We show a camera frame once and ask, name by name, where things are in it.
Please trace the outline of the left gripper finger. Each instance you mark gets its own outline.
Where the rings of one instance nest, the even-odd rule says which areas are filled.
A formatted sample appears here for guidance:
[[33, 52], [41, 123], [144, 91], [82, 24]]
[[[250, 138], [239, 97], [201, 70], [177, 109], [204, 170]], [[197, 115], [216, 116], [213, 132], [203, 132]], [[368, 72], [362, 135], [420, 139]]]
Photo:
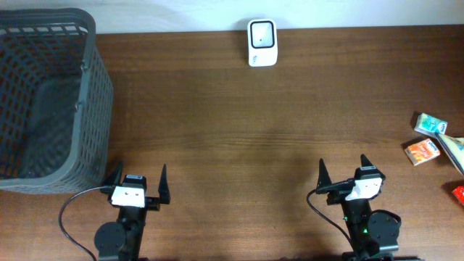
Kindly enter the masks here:
[[167, 165], [163, 165], [162, 174], [158, 186], [159, 203], [170, 204], [170, 189], [167, 181]]
[[106, 174], [103, 182], [104, 186], [119, 186], [120, 180], [123, 173], [123, 162], [118, 161], [112, 167], [110, 167]]

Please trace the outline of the orange tissue pack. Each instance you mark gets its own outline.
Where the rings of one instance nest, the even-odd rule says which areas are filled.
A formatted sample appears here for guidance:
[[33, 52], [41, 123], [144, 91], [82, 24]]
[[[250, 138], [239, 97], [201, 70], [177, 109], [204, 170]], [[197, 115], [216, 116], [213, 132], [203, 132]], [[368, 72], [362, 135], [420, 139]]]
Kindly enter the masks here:
[[429, 138], [411, 144], [405, 148], [405, 154], [414, 166], [423, 164], [437, 158], [441, 152], [436, 144]]

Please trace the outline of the teal tissue pack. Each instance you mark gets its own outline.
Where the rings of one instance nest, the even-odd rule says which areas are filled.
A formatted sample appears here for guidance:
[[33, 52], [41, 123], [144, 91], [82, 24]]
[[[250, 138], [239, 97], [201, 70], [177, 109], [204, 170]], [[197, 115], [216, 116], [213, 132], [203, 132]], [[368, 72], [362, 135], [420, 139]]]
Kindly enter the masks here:
[[418, 116], [414, 130], [424, 135], [434, 137], [437, 133], [445, 134], [448, 122], [421, 113]]

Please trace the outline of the yellow snack bag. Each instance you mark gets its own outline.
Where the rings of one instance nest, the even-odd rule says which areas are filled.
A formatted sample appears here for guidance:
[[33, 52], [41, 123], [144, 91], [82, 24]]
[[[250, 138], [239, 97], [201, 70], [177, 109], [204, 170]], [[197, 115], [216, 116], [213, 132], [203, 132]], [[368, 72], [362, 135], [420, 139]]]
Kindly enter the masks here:
[[442, 133], [437, 133], [436, 138], [457, 171], [463, 175], [463, 138], [454, 138]]

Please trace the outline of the red Hacks candy bag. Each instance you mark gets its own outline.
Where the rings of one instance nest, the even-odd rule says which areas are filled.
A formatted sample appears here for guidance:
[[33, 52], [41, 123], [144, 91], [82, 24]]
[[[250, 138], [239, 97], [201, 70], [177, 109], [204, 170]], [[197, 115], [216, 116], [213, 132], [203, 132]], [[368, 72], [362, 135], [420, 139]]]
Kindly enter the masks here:
[[452, 190], [452, 194], [461, 205], [464, 205], [464, 186], [458, 186]]

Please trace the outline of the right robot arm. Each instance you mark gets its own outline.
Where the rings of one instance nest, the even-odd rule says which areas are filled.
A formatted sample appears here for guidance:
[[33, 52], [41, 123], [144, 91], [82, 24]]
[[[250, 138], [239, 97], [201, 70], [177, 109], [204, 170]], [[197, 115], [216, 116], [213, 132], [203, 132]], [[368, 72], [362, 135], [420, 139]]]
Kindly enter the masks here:
[[362, 154], [352, 178], [332, 182], [325, 162], [319, 160], [315, 194], [325, 194], [328, 205], [341, 205], [347, 230], [342, 233], [352, 250], [343, 260], [393, 260], [402, 221], [387, 210], [372, 210], [370, 201], [381, 194], [386, 176]]

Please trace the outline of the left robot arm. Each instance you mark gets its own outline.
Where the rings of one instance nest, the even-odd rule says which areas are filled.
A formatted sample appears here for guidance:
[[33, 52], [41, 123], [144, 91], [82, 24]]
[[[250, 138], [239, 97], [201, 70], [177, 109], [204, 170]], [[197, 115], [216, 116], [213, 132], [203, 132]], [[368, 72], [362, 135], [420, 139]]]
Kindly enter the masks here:
[[141, 242], [148, 212], [158, 212], [170, 203], [167, 166], [162, 168], [157, 196], [147, 196], [147, 181], [142, 175], [123, 175], [122, 162], [104, 180], [100, 192], [118, 209], [115, 221], [99, 227], [94, 236], [98, 260], [141, 260]]

